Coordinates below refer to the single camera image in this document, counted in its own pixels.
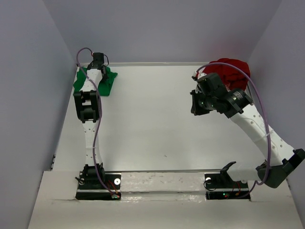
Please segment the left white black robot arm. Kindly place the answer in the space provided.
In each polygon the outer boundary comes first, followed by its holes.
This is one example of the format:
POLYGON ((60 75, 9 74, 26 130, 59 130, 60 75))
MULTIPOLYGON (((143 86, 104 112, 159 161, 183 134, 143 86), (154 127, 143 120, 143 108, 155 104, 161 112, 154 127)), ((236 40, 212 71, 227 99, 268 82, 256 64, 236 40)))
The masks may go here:
POLYGON ((85 136, 85 165, 78 178, 80 185, 88 189, 104 189, 106 175, 100 155, 98 131, 102 118, 101 96, 98 90, 99 83, 108 79, 104 53, 92 52, 92 61, 87 67, 77 63, 76 80, 73 83, 73 98, 76 114, 82 123, 85 136))

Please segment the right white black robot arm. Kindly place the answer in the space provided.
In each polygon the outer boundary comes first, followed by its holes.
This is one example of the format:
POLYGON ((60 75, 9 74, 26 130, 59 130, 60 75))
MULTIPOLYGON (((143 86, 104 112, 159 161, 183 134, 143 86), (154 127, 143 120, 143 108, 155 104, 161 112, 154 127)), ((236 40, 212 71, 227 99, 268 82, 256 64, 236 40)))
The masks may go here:
POLYGON ((303 149, 294 149, 272 127, 265 127, 262 114, 244 90, 229 91, 216 73, 200 73, 193 80, 197 85, 190 92, 191 113, 195 116, 212 111, 224 114, 244 131, 265 157, 256 167, 236 161, 227 164, 219 175, 224 187, 230 187, 236 181, 258 181, 277 188, 304 161, 303 149))

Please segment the green t shirt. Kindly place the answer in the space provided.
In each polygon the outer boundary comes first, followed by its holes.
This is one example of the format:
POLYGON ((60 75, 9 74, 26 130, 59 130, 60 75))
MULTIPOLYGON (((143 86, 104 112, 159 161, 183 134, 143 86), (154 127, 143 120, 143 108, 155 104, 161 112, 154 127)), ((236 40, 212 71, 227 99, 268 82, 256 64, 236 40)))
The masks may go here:
MULTIPOLYGON (((99 85, 98 85, 98 90, 99 90, 100 96, 109 96, 110 95, 113 82, 114 82, 116 76, 118 75, 117 73, 112 72, 110 67, 106 67, 106 73, 107 73, 108 79, 104 82, 100 81, 99 85)), ((86 80, 86 76, 84 75, 84 73, 81 70, 78 70, 76 73, 76 81, 73 84, 74 90, 80 91, 84 85, 85 80, 86 80)))

